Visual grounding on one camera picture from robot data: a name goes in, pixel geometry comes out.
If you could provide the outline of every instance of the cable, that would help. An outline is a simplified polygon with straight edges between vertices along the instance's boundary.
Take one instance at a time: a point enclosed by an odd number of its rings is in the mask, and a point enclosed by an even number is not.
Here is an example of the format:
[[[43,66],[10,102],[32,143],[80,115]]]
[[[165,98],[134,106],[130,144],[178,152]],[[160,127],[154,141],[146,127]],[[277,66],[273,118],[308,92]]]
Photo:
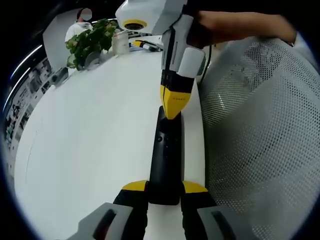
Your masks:
[[[212,53],[212,45],[209,46],[209,57],[208,57],[208,62],[206,63],[206,66],[204,68],[204,72],[202,74],[201,80],[199,82],[199,86],[202,84],[203,79],[205,78],[206,74],[207,74],[207,70],[211,61],[211,53]]]

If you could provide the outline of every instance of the white table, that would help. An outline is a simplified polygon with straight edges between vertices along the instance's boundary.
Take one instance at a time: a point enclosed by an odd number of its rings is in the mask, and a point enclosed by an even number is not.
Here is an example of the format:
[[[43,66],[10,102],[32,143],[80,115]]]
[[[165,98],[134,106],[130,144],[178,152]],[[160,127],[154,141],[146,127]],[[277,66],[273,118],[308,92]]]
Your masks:
[[[18,146],[14,187],[27,219],[44,239],[69,237],[79,220],[112,203],[124,185],[149,178],[161,105],[160,66],[159,52],[113,57],[52,86],[39,101]],[[204,185],[196,84],[182,115],[184,179]],[[180,206],[149,204],[144,239],[185,239]]]

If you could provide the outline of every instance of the wall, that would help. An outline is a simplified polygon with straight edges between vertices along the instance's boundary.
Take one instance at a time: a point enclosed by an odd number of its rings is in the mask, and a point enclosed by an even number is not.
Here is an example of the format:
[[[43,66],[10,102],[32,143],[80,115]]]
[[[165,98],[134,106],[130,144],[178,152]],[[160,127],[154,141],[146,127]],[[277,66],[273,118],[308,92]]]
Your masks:
[[[65,37],[68,28],[75,23],[79,10],[57,15],[43,32],[45,52],[54,72],[67,65],[70,52],[66,48]]]

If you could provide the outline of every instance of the white container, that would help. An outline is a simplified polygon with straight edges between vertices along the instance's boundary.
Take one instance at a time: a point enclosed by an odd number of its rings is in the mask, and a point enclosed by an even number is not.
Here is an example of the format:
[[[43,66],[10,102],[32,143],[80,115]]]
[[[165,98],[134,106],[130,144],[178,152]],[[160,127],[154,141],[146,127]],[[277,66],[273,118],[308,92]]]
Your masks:
[[[112,51],[114,55],[123,55],[130,52],[127,32],[122,31],[112,37]]]

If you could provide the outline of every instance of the gray mesh fabric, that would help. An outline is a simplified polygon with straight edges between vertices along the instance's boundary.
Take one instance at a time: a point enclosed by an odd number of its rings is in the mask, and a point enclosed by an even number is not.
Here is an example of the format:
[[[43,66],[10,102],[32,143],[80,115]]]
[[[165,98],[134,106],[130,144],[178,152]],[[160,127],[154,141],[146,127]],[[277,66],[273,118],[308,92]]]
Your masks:
[[[320,191],[320,76],[286,43],[235,41],[199,88],[206,187],[261,239],[293,236]]]

